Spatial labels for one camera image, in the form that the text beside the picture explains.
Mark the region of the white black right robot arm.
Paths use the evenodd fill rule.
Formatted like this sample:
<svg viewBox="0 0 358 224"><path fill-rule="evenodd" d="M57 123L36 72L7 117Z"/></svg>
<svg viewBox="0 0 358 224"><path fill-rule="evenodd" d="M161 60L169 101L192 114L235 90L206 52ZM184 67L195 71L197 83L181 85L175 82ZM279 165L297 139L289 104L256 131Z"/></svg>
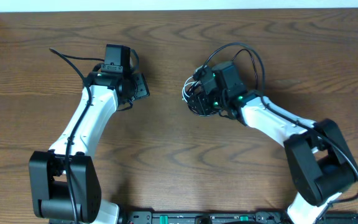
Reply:
<svg viewBox="0 0 358 224"><path fill-rule="evenodd" d="M195 70L182 89L189 109L199 116L226 117L257 129L283 146L298 191L287 208L292 223L317 223L353 183L358 166L338 125L294 115L258 90L248 90L232 61Z"/></svg>

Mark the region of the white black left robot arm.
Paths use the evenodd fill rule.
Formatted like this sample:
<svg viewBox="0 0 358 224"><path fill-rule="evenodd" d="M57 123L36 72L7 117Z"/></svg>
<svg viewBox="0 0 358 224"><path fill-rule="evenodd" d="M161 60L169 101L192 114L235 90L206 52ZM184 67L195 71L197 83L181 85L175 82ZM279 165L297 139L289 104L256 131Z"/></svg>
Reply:
<svg viewBox="0 0 358 224"><path fill-rule="evenodd" d="M70 122L47 151L29 159L34 214L50 223L122 223L125 213L101 196L93 158L111 116L148 97L149 88L138 54L125 45L108 44L92 71L78 75L82 96Z"/></svg>

